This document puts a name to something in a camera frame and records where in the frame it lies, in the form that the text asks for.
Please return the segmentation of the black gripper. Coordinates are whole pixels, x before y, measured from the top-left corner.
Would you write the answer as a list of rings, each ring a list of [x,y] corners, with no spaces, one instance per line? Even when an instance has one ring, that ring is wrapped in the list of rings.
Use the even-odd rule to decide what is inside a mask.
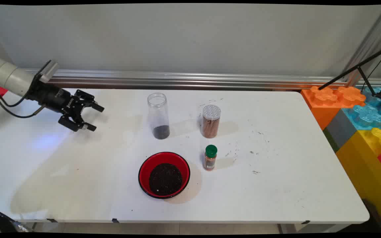
[[[28,94],[28,99],[37,101],[40,106],[44,106],[49,110],[61,113],[62,116],[58,120],[58,123],[74,132],[79,130],[94,132],[97,127],[86,123],[82,119],[79,119],[79,122],[70,119],[73,110],[80,109],[82,112],[83,108],[91,107],[98,112],[103,112],[105,109],[95,101],[93,95],[80,89],[76,90],[74,96],[72,96],[63,88],[41,81],[38,81],[32,86]]]

